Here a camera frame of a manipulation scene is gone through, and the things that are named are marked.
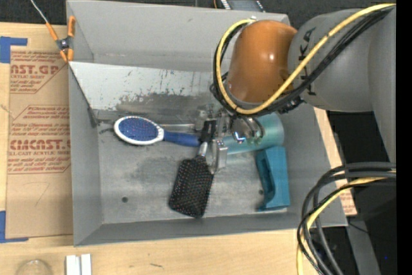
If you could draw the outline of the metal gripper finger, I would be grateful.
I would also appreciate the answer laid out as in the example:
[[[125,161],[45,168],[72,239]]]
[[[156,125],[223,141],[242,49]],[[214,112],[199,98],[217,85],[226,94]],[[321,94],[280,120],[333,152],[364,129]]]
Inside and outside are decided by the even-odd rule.
[[[212,141],[212,174],[216,174],[219,170],[226,167],[228,150],[228,146],[222,138],[216,138]]]
[[[201,142],[211,142],[216,132],[216,119],[208,119],[203,123]]]

